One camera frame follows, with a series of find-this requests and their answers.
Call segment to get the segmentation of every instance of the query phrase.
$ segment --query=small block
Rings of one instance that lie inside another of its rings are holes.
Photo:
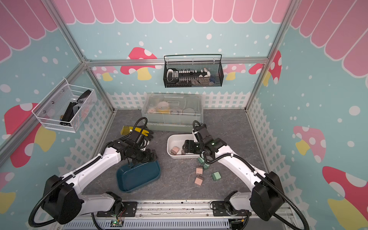
[[[194,183],[195,183],[196,185],[201,186],[201,185],[202,185],[202,182],[203,182],[203,178],[202,178],[202,177],[197,176],[197,177],[195,178]]]
[[[219,173],[219,172],[214,172],[214,173],[212,173],[212,179],[213,179],[214,181],[218,181],[219,179],[221,179],[221,175],[220,175],[220,173]]]
[[[197,175],[202,175],[203,174],[203,167],[202,166],[197,166],[197,168],[195,168],[195,173]]]
[[[204,163],[205,163],[205,160],[204,160],[203,158],[198,158],[198,162],[199,162],[200,164],[204,164]]]
[[[173,147],[171,150],[170,150],[170,152],[171,152],[171,154],[172,155],[177,155],[178,154],[178,152],[179,152],[179,148],[178,147]]]
[[[204,169],[204,170],[207,170],[208,168],[209,168],[209,164],[204,164],[204,165],[203,165],[203,169]]]

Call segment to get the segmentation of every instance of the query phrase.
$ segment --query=teal plastic tray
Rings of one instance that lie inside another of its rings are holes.
[[[160,178],[161,169],[158,161],[137,164],[130,168],[121,166],[116,172],[117,184],[122,192],[133,192]]]

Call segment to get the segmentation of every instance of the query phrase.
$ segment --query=mushroom wall decal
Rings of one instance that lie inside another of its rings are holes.
[[[252,68],[249,69],[250,74],[258,74],[262,70],[262,64],[255,64],[252,66]],[[265,79],[263,79],[263,85],[268,86],[268,80],[272,76],[273,82],[277,84],[280,80],[280,74],[281,74],[281,68],[282,68],[282,60],[281,60],[281,53],[278,50],[276,53],[275,58],[273,59],[273,62],[271,63],[270,68],[268,69]]]
[[[295,145],[301,155],[305,155],[309,149],[312,150],[314,159],[321,163],[326,154],[326,140],[322,131],[316,128],[295,126],[293,138],[301,139]]]
[[[135,47],[130,52],[127,59],[157,59],[155,55],[153,55],[150,51],[141,48],[141,47]],[[150,80],[152,76],[148,72],[149,68],[155,68],[155,69],[161,69],[161,65],[157,66],[122,66],[120,68],[120,72],[122,72],[125,75],[132,74],[135,71],[138,73],[138,80],[144,81],[144,80]]]
[[[112,81],[113,78],[110,76],[110,73],[118,73],[118,71],[113,66],[94,66],[92,70],[98,79],[101,79],[102,76],[102,79],[104,81]]]
[[[232,81],[235,79],[235,73],[245,73],[247,70],[244,64],[229,64],[222,68],[224,70],[224,75],[227,74],[226,79],[228,81]]]
[[[11,172],[0,173],[0,191],[13,177],[14,173]],[[14,200],[15,192],[0,192],[0,214],[6,213]]]
[[[6,135],[3,139],[8,138],[13,132],[29,117],[31,110],[37,103],[26,103],[14,106],[4,115]],[[24,139],[18,148],[10,156],[11,163],[14,167],[19,168],[26,165],[33,153],[34,143],[38,144],[44,152],[47,152],[56,140],[56,132],[48,130],[38,124],[31,133]]]
[[[327,202],[338,222],[346,230],[368,227],[368,183],[341,170],[325,166],[322,169],[326,182],[343,200]]]

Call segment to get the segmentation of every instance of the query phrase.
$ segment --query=clear plastic storage box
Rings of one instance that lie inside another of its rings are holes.
[[[203,122],[202,98],[197,95],[149,93],[142,109],[151,130],[191,132]]]

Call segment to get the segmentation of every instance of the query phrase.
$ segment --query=black mounting plate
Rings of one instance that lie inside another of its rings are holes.
[[[213,216],[231,216],[226,212],[224,201],[212,201]],[[240,210],[235,216],[247,216],[245,210]]]
[[[125,211],[122,213],[121,217],[135,217],[135,212],[137,211],[137,202],[123,202]],[[112,217],[111,212],[97,212],[97,217]]]

